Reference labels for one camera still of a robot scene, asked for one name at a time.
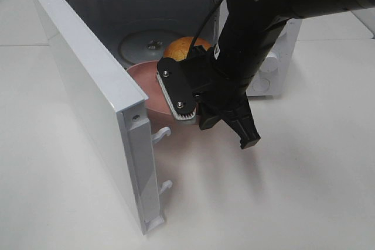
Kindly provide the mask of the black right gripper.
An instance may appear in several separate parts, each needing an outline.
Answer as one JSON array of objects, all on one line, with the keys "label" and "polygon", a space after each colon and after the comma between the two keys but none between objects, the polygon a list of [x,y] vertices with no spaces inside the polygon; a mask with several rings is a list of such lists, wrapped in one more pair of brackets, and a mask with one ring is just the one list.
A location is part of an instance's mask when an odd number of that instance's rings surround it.
[{"label": "black right gripper", "polygon": [[195,124],[197,101],[201,130],[210,129],[222,120],[240,137],[241,149],[250,148],[261,137],[245,94],[249,78],[230,77],[216,63],[212,47],[206,50],[195,46],[182,62],[182,68],[172,58],[161,58],[156,77],[176,121]]}]

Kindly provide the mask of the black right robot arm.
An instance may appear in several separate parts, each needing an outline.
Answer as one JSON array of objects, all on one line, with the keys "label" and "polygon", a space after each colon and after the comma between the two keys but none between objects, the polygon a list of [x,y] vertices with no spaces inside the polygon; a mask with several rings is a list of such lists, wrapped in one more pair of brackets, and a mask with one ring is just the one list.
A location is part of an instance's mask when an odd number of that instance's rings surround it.
[{"label": "black right robot arm", "polygon": [[222,0],[228,16],[217,43],[192,43],[182,61],[162,58],[157,78],[173,117],[210,129],[224,121],[242,149],[260,136],[246,90],[290,19],[374,7],[374,0]]}]

